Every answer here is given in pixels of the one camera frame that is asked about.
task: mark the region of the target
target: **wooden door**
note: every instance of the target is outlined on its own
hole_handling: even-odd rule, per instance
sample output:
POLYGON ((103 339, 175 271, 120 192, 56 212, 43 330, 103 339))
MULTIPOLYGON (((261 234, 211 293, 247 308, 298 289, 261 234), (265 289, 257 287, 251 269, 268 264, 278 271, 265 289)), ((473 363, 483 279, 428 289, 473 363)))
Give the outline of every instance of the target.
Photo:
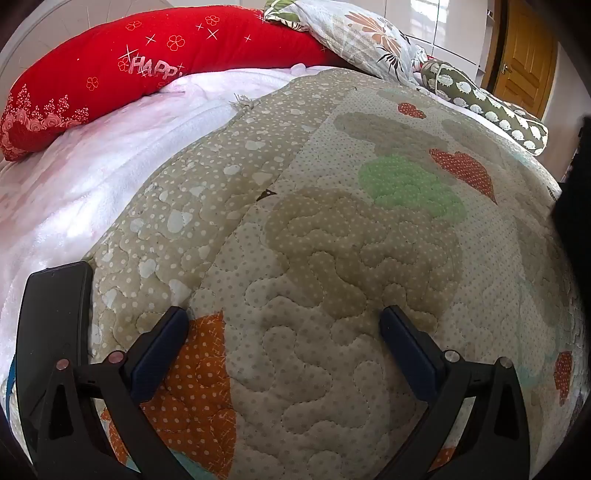
POLYGON ((493 94, 541 118, 548 102, 558 44, 524 0, 509 0, 505 48, 493 94))

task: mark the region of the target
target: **bed headboard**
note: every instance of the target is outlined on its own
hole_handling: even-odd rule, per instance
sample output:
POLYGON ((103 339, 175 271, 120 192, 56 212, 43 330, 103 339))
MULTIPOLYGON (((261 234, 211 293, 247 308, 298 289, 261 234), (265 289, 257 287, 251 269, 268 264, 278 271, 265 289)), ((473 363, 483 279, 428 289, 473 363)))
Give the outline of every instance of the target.
POLYGON ((0 51, 0 113, 20 74, 59 44, 97 25, 170 7, 166 0, 44 0, 0 51))

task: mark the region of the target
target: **red heart patch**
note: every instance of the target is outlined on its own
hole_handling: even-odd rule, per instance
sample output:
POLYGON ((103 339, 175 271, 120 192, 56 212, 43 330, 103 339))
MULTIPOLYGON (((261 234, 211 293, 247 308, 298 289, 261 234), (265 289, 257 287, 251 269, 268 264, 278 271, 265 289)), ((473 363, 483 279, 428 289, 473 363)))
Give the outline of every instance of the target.
POLYGON ((413 118, 427 118, 427 115, 422 110, 419 110, 412 103, 399 103, 398 111, 403 115, 412 116, 413 118))
POLYGON ((441 168, 496 203, 491 177, 477 160, 462 152, 452 155, 438 148, 432 148, 429 154, 441 168))
POLYGON ((573 354, 571 352, 560 352, 554 366, 554 385, 560 392, 560 405, 564 405, 569 396, 570 374, 573 371, 573 354))

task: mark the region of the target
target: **blue gripper pad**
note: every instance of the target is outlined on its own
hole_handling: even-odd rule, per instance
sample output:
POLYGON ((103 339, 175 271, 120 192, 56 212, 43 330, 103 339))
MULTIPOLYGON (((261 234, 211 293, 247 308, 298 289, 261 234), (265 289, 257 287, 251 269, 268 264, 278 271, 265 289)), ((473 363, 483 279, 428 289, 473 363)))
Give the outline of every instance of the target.
POLYGON ((439 347, 427 333, 417 330, 397 306, 382 311, 379 329, 415 397, 433 402, 444 375, 439 347))
POLYGON ((188 333, 187 312, 172 307, 151 332, 142 334, 131 347, 130 354, 144 335, 153 336, 145 353, 137 360, 129 375, 131 380, 129 394, 136 404, 152 399, 187 339, 188 333))

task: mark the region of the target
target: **white bedsheet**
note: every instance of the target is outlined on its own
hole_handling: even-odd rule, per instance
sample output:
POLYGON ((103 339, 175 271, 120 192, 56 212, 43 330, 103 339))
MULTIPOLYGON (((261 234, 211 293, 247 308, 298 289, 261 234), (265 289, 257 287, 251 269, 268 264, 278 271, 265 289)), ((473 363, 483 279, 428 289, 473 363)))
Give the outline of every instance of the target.
POLYGON ((15 351, 28 276, 78 261, 163 162, 259 98, 329 67, 240 69, 177 79, 21 163, 0 162, 0 384, 15 351))

